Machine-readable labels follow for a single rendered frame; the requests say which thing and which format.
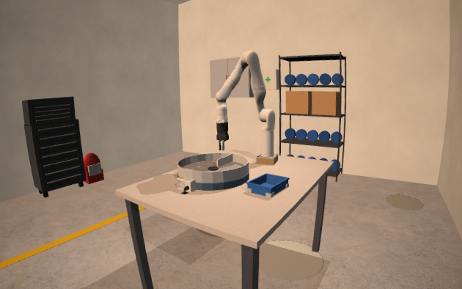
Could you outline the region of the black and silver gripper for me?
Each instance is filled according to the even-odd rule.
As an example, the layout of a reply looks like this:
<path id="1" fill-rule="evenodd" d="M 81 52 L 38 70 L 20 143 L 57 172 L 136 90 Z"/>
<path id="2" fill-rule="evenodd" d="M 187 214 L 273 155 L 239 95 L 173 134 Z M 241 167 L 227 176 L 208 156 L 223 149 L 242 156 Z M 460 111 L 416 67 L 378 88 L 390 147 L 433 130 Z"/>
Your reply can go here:
<path id="1" fill-rule="evenodd" d="M 217 120 L 212 120 L 212 123 L 216 123 L 216 140 L 219 142 L 219 150 L 221 150 L 221 141 L 222 141 L 222 150 L 224 150 L 224 142 L 229 139 L 228 134 L 228 116 L 226 115 L 216 115 Z"/>

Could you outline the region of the blue open crate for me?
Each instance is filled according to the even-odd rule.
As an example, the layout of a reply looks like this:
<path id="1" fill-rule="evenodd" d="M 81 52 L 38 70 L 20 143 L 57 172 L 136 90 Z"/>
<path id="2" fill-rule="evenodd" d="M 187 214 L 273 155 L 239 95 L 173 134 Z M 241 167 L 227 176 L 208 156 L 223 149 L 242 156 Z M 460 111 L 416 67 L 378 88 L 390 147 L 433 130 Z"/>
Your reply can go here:
<path id="1" fill-rule="evenodd" d="M 246 182 L 246 191 L 272 198 L 275 194 L 289 187 L 289 179 L 290 178 L 287 177 L 265 173 L 264 175 Z"/>

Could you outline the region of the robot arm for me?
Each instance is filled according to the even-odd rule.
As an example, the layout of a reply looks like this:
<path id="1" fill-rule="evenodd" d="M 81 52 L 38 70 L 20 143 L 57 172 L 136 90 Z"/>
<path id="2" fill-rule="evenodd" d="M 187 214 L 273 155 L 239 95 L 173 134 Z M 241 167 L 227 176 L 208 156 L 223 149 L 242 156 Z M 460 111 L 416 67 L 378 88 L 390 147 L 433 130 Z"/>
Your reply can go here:
<path id="1" fill-rule="evenodd" d="M 259 56 L 256 52 L 245 51 L 242 54 L 234 71 L 217 93 L 216 115 L 227 114 L 226 99 L 228 99 L 230 93 L 239 82 L 242 72 L 248 65 L 251 71 L 251 86 L 257 106 L 258 117 L 261 122 L 266 122 L 266 126 L 261 128 L 261 156 L 272 157 L 274 156 L 275 112 L 272 109 L 265 109 L 264 107 L 266 88 L 260 69 Z"/>

